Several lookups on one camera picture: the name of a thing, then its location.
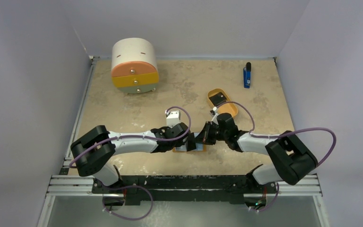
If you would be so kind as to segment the orange leather card holder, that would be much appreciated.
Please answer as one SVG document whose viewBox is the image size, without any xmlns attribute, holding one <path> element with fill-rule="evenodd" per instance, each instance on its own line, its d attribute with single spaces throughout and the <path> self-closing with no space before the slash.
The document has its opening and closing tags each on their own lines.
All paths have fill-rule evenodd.
<svg viewBox="0 0 363 227">
<path fill-rule="evenodd" d="M 206 145 L 196 143 L 192 149 L 187 148 L 186 145 L 173 148 L 172 152 L 203 152 L 206 151 Z"/>
</svg>

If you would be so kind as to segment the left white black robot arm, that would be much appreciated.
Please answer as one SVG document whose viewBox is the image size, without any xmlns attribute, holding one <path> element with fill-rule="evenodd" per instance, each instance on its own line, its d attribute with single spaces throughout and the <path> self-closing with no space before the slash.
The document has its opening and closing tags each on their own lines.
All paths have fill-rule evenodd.
<svg viewBox="0 0 363 227">
<path fill-rule="evenodd" d="M 163 153 L 185 144 L 190 127 L 178 123 L 141 133 L 116 133 L 99 125 L 71 144 L 73 160 L 69 167 L 79 176 L 93 176 L 109 193 L 121 190 L 118 169 L 109 163 L 114 155 L 132 152 Z"/>
</svg>

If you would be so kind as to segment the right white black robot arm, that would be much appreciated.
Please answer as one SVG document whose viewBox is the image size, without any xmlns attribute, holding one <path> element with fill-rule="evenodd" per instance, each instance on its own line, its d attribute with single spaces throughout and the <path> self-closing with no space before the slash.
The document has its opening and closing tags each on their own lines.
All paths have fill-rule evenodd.
<svg viewBox="0 0 363 227">
<path fill-rule="evenodd" d="M 247 173 L 246 185 L 251 192 L 259 192 L 265 184 L 272 182 L 295 185 L 318 165 L 317 158 L 291 131 L 282 135 L 252 134 L 239 130 L 229 113 L 206 122 L 195 141 L 205 145 L 223 141 L 234 151 L 268 155 L 271 164 L 261 164 Z"/>
</svg>

